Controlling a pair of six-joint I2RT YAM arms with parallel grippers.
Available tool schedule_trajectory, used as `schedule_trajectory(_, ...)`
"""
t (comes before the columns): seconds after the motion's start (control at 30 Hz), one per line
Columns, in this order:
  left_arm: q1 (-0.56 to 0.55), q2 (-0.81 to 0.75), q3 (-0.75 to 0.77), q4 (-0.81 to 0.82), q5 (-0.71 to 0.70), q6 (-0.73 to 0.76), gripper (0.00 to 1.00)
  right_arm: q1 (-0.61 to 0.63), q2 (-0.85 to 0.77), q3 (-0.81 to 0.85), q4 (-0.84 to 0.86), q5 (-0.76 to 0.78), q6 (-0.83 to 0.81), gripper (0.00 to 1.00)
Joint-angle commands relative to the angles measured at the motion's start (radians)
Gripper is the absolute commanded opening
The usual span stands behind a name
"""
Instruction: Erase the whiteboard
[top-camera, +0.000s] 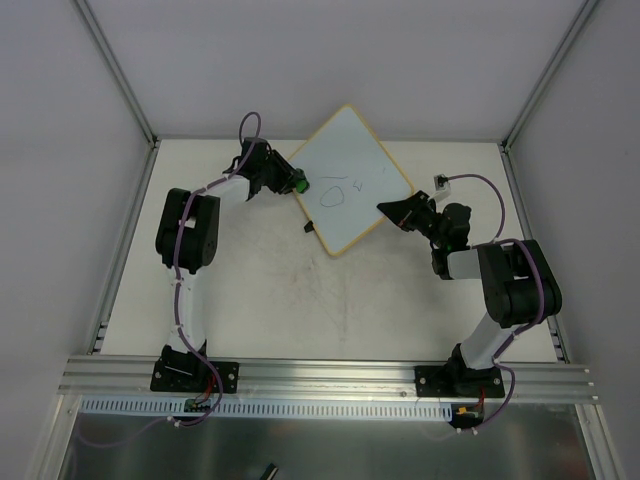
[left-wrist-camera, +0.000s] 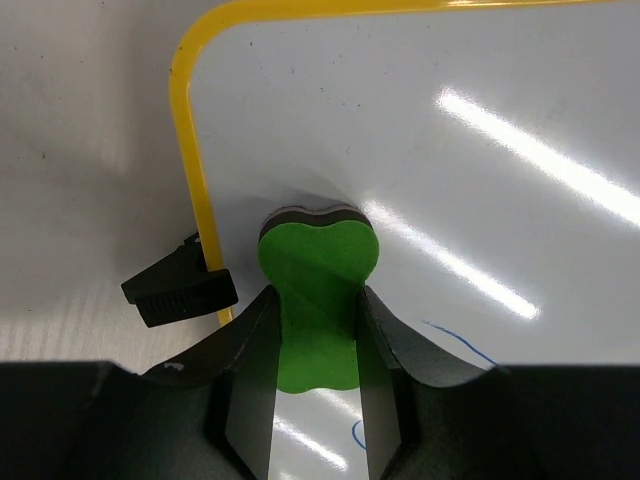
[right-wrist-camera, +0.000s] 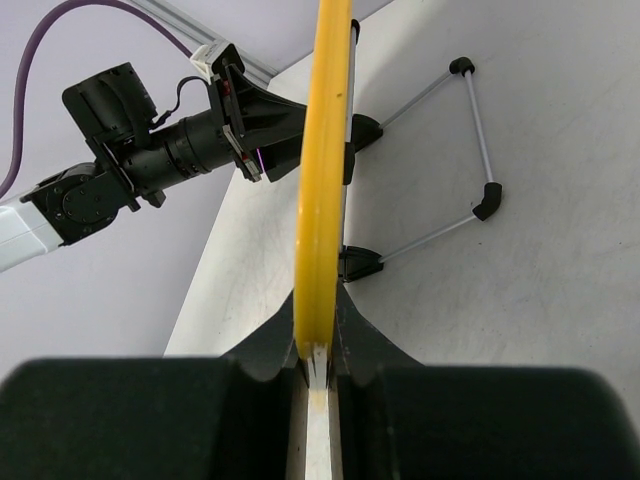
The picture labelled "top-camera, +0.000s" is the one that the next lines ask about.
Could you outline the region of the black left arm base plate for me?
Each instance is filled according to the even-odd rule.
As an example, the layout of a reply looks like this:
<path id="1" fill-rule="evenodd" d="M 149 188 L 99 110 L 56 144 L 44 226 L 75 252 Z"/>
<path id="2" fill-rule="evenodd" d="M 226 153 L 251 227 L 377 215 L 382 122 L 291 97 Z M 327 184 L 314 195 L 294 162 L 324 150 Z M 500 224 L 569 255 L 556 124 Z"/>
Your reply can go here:
<path id="1" fill-rule="evenodd" d="M 213 382 L 213 393 L 236 394 L 240 364 L 214 361 L 212 365 L 218 372 L 222 387 L 219 387 L 217 377 L 211 370 L 196 358 L 187 360 L 187 363 L 170 363 L 159 359 L 154 365 L 150 390 L 163 393 L 204 393 Z"/>

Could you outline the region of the white board with yellow frame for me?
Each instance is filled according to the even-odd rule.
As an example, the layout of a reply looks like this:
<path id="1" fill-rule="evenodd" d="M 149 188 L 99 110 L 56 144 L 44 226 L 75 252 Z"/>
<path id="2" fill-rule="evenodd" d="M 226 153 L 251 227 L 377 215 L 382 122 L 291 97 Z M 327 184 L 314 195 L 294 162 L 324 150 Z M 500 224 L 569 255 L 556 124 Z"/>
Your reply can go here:
<path id="1" fill-rule="evenodd" d="M 415 192 L 363 116 L 347 104 L 290 157 L 309 188 L 297 196 L 326 252 L 343 254 L 384 219 L 380 203 Z"/>

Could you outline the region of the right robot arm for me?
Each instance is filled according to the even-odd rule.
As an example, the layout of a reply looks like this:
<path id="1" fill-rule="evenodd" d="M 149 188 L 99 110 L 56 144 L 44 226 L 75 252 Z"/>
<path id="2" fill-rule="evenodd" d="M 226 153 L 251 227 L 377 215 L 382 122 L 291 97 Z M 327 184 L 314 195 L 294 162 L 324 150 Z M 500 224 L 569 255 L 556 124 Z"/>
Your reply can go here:
<path id="1" fill-rule="evenodd" d="M 503 398 L 498 360 L 516 337 L 556 315 L 562 306 L 559 285 L 535 240 L 506 240 L 472 247 L 472 210 L 451 203 L 442 211 L 426 193 L 377 205 L 405 232 L 429 240 L 432 267 L 442 280 L 478 279 L 486 308 L 469 337 L 456 344 L 439 367 L 414 368 L 419 397 Z"/>

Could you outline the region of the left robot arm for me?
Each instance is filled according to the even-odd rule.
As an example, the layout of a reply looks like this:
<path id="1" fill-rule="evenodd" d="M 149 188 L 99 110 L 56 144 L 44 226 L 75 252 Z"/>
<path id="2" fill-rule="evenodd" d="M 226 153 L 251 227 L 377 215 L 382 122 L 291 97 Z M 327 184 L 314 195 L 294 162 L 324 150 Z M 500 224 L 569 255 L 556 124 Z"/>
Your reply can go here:
<path id="1" fill-rule="evenodd" d="M 195 191 L 173 188 L 167 193 L 156 234 L 155 249 L 173 289 L 173 320 L 154 376 L 188 390 L 215 376 L 207 365 L 200 283 L 217 252 L 221 215 L 264 188 L 279 195 L 309 189 L 304 171 L 267 140 L 245 138 L 240 145 L 240 154 L 220 178 Z"/>

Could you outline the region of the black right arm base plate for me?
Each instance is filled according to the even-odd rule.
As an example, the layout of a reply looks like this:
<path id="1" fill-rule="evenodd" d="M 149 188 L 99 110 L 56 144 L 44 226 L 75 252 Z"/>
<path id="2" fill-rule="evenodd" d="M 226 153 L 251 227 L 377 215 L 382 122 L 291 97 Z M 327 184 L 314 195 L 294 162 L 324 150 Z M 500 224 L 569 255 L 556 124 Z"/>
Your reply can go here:
<path id="1" fill-rule="evenodd" d="M 463 368 L 454 372 L 445 365 L 414 367 L 414 384 L 418 397 L 478 398 L 505 397 L 500 370 Z"/>

